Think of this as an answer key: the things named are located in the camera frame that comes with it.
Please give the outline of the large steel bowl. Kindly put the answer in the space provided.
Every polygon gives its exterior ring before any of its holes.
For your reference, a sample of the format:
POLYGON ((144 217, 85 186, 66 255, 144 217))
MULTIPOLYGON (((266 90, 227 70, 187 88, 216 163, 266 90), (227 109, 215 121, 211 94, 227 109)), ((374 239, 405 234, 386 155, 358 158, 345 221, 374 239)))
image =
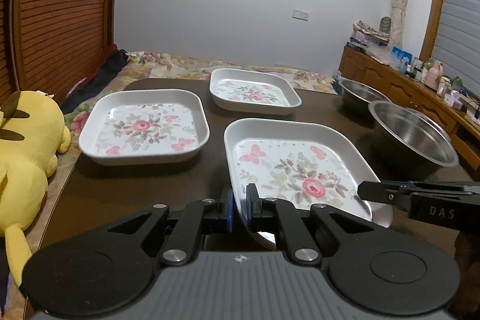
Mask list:
POLYGON ((372 101, 373 156, 388 179, 426 179, 458 166, 448 134, 421 112, 389 101, 372 101))

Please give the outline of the floral white tray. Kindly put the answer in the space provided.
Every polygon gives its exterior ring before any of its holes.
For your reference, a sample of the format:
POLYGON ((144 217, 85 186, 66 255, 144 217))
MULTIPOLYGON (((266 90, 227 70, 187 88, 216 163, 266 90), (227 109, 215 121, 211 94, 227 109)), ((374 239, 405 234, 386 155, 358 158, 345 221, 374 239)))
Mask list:
POLYGON ((324 203, 382 227, 394 218, 391 206, 366 202, 359 184, 378 180, 360 151, 342 133, 320 124, 243 118, 224 130, 233 197, 247 219, 247 185, 259 197, 280 198, 300 210, 324 203))
POLYGON ((181 163, 208 142, 202 101, 184 89, 109 94, 90 112, 78 145, 102 166, 181 163))
POLYGON ((302 105, 286 79, 259 71, 216 69, 209 90, 216 104, 230 111, 287 116, 302 105))

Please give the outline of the medium steel bowl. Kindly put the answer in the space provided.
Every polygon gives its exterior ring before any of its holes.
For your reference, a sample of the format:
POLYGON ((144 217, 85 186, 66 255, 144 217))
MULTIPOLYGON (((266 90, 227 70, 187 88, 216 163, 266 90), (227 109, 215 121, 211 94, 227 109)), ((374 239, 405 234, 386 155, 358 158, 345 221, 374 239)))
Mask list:
POLYGON ((368 109, 371 102, 391 102, 386 95, 361 82, 352 79, 340 79, 338 83, 342 90, 343 105, 356 115, 372 117, 368 109))

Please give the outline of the pink tissue box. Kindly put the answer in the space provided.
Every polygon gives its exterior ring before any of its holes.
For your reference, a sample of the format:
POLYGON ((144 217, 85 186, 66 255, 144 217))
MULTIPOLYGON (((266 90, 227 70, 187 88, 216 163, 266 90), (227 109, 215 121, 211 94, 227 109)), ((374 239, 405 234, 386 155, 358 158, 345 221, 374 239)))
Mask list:
POLYGON ((444 95, 443 101, 447 106, 455 110, 462 110, 463 102, 461 101, 461 97, 462 95, 458 91, 452 91, 444 95))

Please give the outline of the pink bottle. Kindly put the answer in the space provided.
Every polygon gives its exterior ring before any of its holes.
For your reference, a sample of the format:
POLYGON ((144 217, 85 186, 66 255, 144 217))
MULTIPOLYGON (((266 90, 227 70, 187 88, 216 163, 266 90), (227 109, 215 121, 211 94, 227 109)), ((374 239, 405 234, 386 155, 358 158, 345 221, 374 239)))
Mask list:
POLYGON ((443 74, 443 65, 441 62, 436 61, 433 66, 427 72, 425 77, 425 86, 433 90, 437 90, 439 87, 439 82, 443 74))

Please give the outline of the blue picture card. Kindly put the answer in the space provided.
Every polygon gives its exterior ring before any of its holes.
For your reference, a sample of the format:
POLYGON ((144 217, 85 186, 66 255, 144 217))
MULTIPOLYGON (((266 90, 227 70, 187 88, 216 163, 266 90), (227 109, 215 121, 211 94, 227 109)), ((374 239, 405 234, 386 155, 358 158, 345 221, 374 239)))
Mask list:
POLYGON ((395 69, 405 69, 412 63, 413 55, 401 48, 394 46, 391 49, 391 65, 395 69))

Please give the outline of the wooden sideboard cabinet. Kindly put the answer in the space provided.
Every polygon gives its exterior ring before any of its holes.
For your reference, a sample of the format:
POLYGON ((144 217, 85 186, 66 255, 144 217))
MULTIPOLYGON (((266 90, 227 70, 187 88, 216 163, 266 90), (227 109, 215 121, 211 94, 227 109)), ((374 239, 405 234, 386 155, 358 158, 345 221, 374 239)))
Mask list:
POLYGON ((347 79, 384 93, 395 104, 419 110, 432 118, 450 136, 462 167, 473 179, 479 179, 479 126, 467 114, 448 106, 420 82, 349 46, 343 49, 338 71, 347 79))

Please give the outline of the floral bed quilt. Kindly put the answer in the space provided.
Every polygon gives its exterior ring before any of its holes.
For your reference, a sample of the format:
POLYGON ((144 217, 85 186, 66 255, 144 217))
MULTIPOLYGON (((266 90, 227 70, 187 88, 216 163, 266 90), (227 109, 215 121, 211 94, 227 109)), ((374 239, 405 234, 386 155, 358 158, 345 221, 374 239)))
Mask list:
POLYGON ((118 76, 96 97, 81 103, 72 113, 64 115, 65 124, 72 135, 72 142, 66 154, 58 158, 58 168, 55 174, 49 178, 49 185, 44 197, 39 214, 35 221, 26 230, 25 236, 31 252, 38 250, 41 239, 46 231, 47 223, 53 213, 60 193, 73 170, 74 163, 80 155, 78 149, 78 137, 85 126, 86 120, 93 110, 96 102, 114 92, 123 90, 127 85, 140 79, 210 79, 210 74, 219 68, 233 68, 247 71, 260 71, 272 73, 286 79, 293 88, 333 94, 332 83, 334 79, 328 75, 304 71, 299 68, 287 66, 242 66, 232 62, 221 60, 197 59, 180 57, 166 53, 150 51, 131 52, 128 54, 128 64, 118 76))

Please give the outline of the grey window blind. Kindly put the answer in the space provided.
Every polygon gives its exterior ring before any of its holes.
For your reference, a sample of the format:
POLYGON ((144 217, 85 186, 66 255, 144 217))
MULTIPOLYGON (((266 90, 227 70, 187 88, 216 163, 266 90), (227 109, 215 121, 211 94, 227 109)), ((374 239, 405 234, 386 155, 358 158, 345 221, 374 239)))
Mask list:
POLYGON ((443 0, 432 58, 444 73, 479 92, 479 0, 443 0))

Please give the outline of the stack of folded fabrics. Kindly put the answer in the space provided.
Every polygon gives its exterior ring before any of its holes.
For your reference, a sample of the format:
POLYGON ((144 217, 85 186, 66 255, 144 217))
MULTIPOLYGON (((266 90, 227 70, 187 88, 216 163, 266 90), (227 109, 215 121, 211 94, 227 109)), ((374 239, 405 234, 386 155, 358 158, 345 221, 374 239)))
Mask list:
POLYGON ((353 23, 349 42, 363 49, 372 46, 387 46, 390 42, 390 34, 377 31, 375 28, 359 20, 353 23))

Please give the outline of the black clothing pile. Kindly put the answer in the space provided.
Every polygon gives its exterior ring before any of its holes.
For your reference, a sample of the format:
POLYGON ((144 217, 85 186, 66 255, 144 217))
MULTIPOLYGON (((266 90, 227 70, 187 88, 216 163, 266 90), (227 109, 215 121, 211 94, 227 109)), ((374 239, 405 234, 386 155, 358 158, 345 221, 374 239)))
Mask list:
POLYGON ((114 80, 128 64, 128 54, 124 49, 115 49, 92 76, 80 82, 60 106, 63 114, 72 113, 81 103, 96 97, 114 80))

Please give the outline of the brown louvered wardrobe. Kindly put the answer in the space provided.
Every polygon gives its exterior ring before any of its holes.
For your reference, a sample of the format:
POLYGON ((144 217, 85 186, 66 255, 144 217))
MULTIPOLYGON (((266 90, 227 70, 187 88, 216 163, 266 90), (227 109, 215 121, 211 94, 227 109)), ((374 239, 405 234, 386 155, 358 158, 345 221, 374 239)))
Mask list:
POLYGON ((113 49, 114 0, 1 0, 1 98, 41 90, 61 103, 113 49))

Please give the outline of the white wall switch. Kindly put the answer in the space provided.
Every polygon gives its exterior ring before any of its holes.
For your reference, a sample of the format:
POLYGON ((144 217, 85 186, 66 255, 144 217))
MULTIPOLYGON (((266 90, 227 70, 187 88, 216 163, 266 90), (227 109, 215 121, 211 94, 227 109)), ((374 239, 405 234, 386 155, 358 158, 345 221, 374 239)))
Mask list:
POLYGON ((308 21, 309 20, 309 13, 306 11, 294 9, 292 12, 292 18, 293 19, 299 19, 302 21, 308 21))

